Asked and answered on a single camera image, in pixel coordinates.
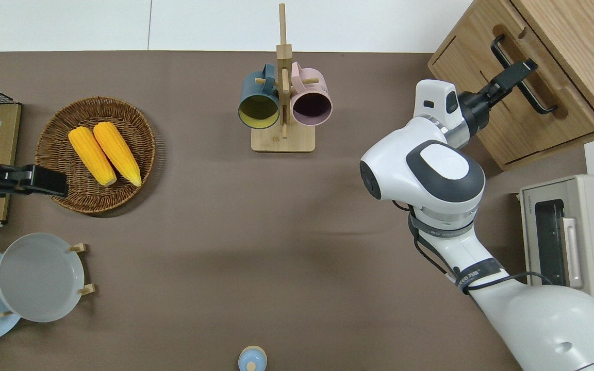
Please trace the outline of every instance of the black cable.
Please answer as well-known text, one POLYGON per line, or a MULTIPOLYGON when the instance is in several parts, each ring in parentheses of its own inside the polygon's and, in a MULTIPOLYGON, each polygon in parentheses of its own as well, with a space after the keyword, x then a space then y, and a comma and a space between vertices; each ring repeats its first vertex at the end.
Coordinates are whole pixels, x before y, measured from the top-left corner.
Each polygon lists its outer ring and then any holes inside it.
POLYGON ((480 289, 484 289, 486 287, 495 285, 497 283, 505 282, 505 281, 511 280, 511 279, 518 279, 518 278, 525 277, 525 276, 536 276, 536 277, 540 277, 540 279, 543 280, 544 282, 546 282, 547 284, 552 284, 551 280, 549 280, 547 277, 545 277, 541 273, 538 273, 538 272, 521 272, 521 273, 518 273, 516 275, 512 275, 512 276, 508 276, 508 277, 503 277, 503 278, 500 278, 498 280, 493 280, 492 282, 483 283, 483 284, 479 284, 479 285, 476 285, 476 286, 468 286, 468 287, 465 287, 465 289, 462 290, 462 291, 465 294, 468 295, 469 294, 468 293, 469 290, 480 290, 480 289))
MULTIPOLYGON (((409 205, 409 207, 403 207, 401 205, 398 205, 397 202, 395 202, 395 200, 391 200, 393 202, 393 204, 401 210, 404 211, 410 211, 412 205, 409 205)), ((417 233, 414 235, 414 247, 417 249, 417 251, 423 256, 423 258, 425 258, 427 261, 430 262, 430 264, 434 265, 435 267, 437 267, 437 269, 442 272, 443 274, 447 274, 448 272, 446 272, 446 270, 444 268, 441 267, 441 265, 437 264, 436 261, 432 260, 429 256, 427 256, 422 249, 419 247, 419 230, 417 230, 417 233)))
POLYGON ((419 232, 417 230, 417 234, 414 235, 414 247, 417 249, 418 252, 420 252, 420 254, 423 256, 423 258, 425 258, 427 261, 429 261, 432 265, 434 265, 435 267, 437 267, 437 269, 442 272, 443 274, 447 274, 448 272, 446 272, 443 268, 441 268, 441 265, 437 264, 436 261, 432 260, 429 256, 427 256, 422 249, 419 247, 419 232))
POLYGON ((407 209, 406 207, 403 207, 403 206, 401 206, 401 205, 398 205, 398 203, 397 203, 397 202, 395 202, 395 200, 391 200, 391 202, 393 202, 393 204, 394 204, 394 205, 395 205, 395 206, 396 206, 398 209, 401 209, 401 210, 404 210, 404 211, 409 211, 409 209, 407 209))

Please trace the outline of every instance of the black handle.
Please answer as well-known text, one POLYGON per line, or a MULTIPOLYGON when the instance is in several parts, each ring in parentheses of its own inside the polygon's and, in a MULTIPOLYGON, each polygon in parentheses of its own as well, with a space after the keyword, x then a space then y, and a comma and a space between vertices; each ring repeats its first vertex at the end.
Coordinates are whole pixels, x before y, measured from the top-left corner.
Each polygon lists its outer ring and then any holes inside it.
MULTIPOLYGON (((492 42, 492 47, 490 49, 492 50, 494 56, 497 57, 499 63, 501 63, 501 66, 506 69, 510 66, 510 61, 499 48, 499 42, 503 40, 503 38, 504 35, 502 34, 497 36, 497 38, 495 38, 495 40, 492 42)), ((540 115, 546 115, 547 113, 554 112, 554 110, 558 108, 558 106, 555 105, 551 108, 545 108, 542 103, 540 103, 540 101, 535 98, 535 95, 533 95, 533 92, 531 92, 531 90, 526 86, 525 82, 521 81, 516 86, 519 88, 519 91, 521 91, 521 94, 524 94, 526 100, 529 101, 529 104, 531 104, 533 110, 535 110, 537 113, 540 113, 540 115)))

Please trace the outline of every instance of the wicker basket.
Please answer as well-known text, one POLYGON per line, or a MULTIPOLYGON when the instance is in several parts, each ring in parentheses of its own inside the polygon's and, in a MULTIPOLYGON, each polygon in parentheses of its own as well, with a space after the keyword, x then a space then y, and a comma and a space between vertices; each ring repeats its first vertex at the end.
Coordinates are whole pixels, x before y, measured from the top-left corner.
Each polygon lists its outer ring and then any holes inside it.
POLYGON ((89 129, 99 122, 112 122, 134 155, 146 183, 155 162, 155 136, 146 118, 131 104, 116 98, 95 96, 78 100, 57 112, 47 123, 36 147, 36 164, 68 176, 68 197, 52 197, 59 205, 84 214, 102 213, 121 206, 141 187, 135 187, 116 172, 109 187, 97 183, 73 150, 68 133, 78 126, 89 129))

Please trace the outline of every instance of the blue mug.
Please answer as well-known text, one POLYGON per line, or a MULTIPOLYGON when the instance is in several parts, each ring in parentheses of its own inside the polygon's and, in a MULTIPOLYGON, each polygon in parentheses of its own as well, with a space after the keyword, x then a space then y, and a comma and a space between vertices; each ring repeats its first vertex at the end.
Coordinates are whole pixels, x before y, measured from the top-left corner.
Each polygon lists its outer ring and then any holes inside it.
POLYGON ((276 68, 267 63, 262 71, 249 73, 242 83, 238 106, 240 120, 252 129, 266 129, 278 121, 278 89, 274 86, 276 68), (264 78, 265 82, 255 82, 264 78))

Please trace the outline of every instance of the corn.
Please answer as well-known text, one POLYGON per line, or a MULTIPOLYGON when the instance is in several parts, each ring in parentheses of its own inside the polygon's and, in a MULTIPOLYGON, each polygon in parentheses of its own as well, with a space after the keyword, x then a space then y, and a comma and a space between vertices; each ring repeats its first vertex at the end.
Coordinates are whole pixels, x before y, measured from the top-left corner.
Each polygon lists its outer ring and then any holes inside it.
POLYGON ((139 165, 123 137, 111 122, 101 122, 93 128, 95 139, 111 161, 116 170, 137 187, 141 186, 139 165))
POLYGON ((97 183, 107 187, 116 181, 116 175, 109 161, 104 157, 104 153, 87 127, 79 126, 72 129, 68 133, 68 139, 97 183))

